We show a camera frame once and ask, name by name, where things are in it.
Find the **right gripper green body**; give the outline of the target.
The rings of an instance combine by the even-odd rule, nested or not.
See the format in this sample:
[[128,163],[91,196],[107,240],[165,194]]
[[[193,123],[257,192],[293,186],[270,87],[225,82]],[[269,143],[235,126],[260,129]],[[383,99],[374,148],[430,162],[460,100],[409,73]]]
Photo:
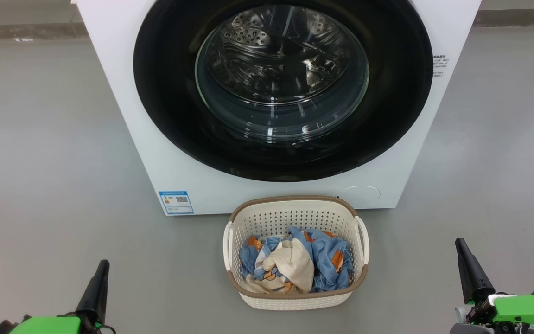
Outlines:
[[451,334],[534,334],[534,292],[491,294],[455,311],[457,323]]

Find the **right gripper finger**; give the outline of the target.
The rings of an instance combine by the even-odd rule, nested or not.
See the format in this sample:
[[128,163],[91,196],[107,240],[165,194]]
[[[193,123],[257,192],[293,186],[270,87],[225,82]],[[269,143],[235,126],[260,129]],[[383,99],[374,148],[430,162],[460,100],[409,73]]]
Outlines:
[[496,290],[464,238],[457,238],[454,244],[464,303],[479,304],[487,300],[489,295],[495,294]]

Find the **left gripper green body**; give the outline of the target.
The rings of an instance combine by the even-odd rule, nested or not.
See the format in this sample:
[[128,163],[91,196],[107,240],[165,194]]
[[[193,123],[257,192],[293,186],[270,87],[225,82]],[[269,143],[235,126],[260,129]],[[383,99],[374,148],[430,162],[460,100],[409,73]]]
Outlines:
[[20,323],[0,323],[0,334],[102,334],[104,329],[116,334],[110,326],[91,325],[74,316],[28,317]]

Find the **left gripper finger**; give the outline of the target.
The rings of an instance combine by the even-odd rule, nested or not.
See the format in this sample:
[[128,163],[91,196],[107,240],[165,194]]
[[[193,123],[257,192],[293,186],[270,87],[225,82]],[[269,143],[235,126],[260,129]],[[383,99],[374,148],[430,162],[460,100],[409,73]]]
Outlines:
[[100,261],[77,305],[76,315],[83,325],[103,325],[105,322],[109,267],[108,260]]

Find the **blue cartoon print garment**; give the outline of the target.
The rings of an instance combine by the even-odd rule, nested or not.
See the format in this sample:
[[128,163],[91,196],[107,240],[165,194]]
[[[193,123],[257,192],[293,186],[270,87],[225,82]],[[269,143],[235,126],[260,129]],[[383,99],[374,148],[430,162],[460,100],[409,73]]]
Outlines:
[[339,235],[321,230],[301,230],[291,226],[291,239],[299,239],[308,251],[314,267],[311,293],[329,292],[350,286],[354,273],[350,245]]

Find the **blue and cream cartoon garment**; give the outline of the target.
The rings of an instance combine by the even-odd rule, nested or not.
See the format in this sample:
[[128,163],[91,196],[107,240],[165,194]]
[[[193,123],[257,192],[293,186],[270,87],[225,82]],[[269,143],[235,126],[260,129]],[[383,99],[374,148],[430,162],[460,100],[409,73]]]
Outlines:
[[305,245],[291,236],[252,235],[239,251],[243,287],[259,294],[308,294],[314,263]]

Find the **black round glass washer door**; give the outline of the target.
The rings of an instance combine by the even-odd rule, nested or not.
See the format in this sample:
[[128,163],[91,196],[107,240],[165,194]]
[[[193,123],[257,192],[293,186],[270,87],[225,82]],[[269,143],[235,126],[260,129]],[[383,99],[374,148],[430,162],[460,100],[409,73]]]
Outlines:
[[133,72],[151,120],[192,158],[301,182],[396,144],[430,97],[432,56],[410,0],[157,0]]

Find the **white front-load washing machine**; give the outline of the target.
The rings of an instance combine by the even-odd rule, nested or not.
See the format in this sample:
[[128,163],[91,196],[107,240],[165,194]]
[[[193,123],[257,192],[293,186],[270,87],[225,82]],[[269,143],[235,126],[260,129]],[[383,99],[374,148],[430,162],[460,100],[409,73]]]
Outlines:
[[253,199],[336,197],[352,186],[380,191],[380,198],[369,208],[396,207],[483,0],[410,0],[432,40],[432,89],[424,109],[409,131],[372,161],[332,177],[301,182],[267,182],[223,173],[180,150],[158,129],[141,102],[133,71],[136,38],[156,1],[76,0],[76,4],[159,203],[162,206],[158,192],[188,192],[194,214],[200,215],[231,213]]

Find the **blue energy label sticker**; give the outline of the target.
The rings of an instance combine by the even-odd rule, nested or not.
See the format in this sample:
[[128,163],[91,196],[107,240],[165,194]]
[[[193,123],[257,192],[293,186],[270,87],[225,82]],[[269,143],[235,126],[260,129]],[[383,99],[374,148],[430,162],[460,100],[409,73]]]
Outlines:
[[188,192],[158,192],[167,216],[194,214]]

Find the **round white drain filter cover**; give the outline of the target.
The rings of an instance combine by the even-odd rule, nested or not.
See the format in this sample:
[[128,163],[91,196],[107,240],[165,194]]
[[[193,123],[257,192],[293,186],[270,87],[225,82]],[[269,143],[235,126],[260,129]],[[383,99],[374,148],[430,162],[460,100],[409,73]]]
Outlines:
[[380,198],[380,191],[372,186],[352,186],[341,190],[336,197],[352,205],[354,209],[366,209]]

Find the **cream perforated laundry basket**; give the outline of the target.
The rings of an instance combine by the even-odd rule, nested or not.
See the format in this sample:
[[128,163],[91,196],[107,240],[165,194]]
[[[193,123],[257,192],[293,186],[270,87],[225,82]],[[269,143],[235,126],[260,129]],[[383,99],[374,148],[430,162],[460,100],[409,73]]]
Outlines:
[[[288,237],[290,227],[335,233],[350,245],[354,273],[345,289],[308,294],[259,294],[243,287],[239,251],[250,236]],[[326,195],[296,195],[253,199],[230,215],[222,242],[229,281],[246,304],[255,309],[297,311],[337,306],[365,280],[369,269],[369,236],[364,222],[347,202]]]

